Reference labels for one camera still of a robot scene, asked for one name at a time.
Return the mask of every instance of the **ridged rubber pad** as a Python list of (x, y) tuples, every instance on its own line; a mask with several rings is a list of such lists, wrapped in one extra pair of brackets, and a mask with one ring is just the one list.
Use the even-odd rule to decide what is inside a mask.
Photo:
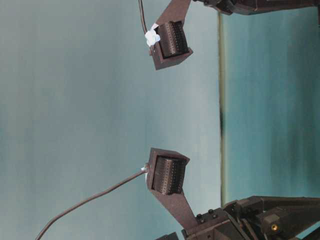
[(157, 28), (160, 36), (160, 47), (164, 58), (170, 58), (189, 52), (188, 44), (181, 21), (166, 22)]
[(185, 159), (159, 156), (155, 165), (152, 188), (163, 195), (180, 194), (186, 165)]

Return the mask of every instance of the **brass screw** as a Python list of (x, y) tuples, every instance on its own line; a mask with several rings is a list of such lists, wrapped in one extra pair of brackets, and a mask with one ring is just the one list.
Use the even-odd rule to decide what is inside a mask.
[(273, 224), (273, 225), (271, 226), (271, 229), (272, 229), (272, 231), (276, 232), (276, 231), (278, 231), (279, 227), (278, 227), (277, 224)]

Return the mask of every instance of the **black cable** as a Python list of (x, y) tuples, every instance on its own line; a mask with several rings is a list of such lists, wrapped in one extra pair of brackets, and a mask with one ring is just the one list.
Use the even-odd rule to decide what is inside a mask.
[(144, 13), (144, 5), (142, 4), (142, 0), (139, 1), (139, 9), (140, 9), (140, 18), (141, 18), (141, 24), (142, 24), (142, 29), (144, 34), (147, 32), (147, 27), (146, 27), (146, 21), (145, 21), (145, 13)]
[(111, 191), (117, 189), (117, 188), (120, 187), (121, 185), (126, 184), (127, 182), (129, 182), (129, 181), (135, 179), (136, 177), (138, 177), (138, 176), (140, 176), (140, 175), (142, 175), (142, 174), (145, 174), (145, 173), (147, 173), (147, 172), (148, 172), (148, 169), (147, 169), (147, 168), (144, 168), (143, 170), (141, 170), (141, 171), (137, 172), (136, 174), (134, 174), (134, 175), (126, 178), (125, 180), (119, 182), (118, 184), (116, 184), (116, 185), (108, 188), (107, 190), (102, 191), (102, 192), (100, 192), (100, 193), (97, 193), (97, 194), (95, 194), (95, 195), (93, 195), (93, 196), (91, 196), (91, 197), (89, 197), (89, 198), (87, 198), (87, 199), (85, 199), (85, 200), (77, 203), (76, 205), (68, 208), (67, 210), (63, 211), (63, 212), (60, 213), (59, 215), (57, 215), (57, 216), (55, 216), (54, 218), (52, 218), (52, 219), (44, 226), (44, 228), (41, 230), (41, 232), (38, 234), (38, 236), (35, 238), (35, 240), (41, 239), (41, 237), (45, 234), (45, 232), (48, 230), (48, 228), (50, 228), (50, 226), (51, 226), (55, 221), (57, 221), (59, 218), (63, 217), (64, 215), (66, 215), (66, 214), (68, 214), (68, 213), (70, 213), (71, 211), (77, 209), (78, 207), (82, 206), (83, 204), (86, 204), (86, 203), (88, 203), (88, 202), (90, 202), (90, 201), (92, 201), (92, 200), (94, 200), (94, 199), (97, 199), (97, 198), (99, 198), (99, 197), (102, 197), (103, 195), (106, 195), (106, 194), (110, 193)]

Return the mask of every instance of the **black plastic part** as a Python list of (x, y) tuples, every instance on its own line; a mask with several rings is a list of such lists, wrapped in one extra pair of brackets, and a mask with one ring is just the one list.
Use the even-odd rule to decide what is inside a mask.
[(179, 240), (178, 236), (175, 232), (169, 234), (169, 235), (164, 235), (160, 238), (157, 238), (156, 240)]

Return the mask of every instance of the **blue-green wall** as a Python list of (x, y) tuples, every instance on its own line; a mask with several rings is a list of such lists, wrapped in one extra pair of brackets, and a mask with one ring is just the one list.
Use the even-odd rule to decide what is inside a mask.
[[(148, 27), (168, 3), (144, 2)], [(150, 147), (191, 158), (184, 191), (195, 214), (219, 207), (216, 12), (192, 2), (185, 32), (194, 54), (155, 71), (137, 0), (0, 0), (0, 239), (35, 238), (51, 217), (138, 171)], [(43, 239), (180, 230), (140, 177)]]
[(320, 197), (316, 8), (223, 17), (225, 201)]

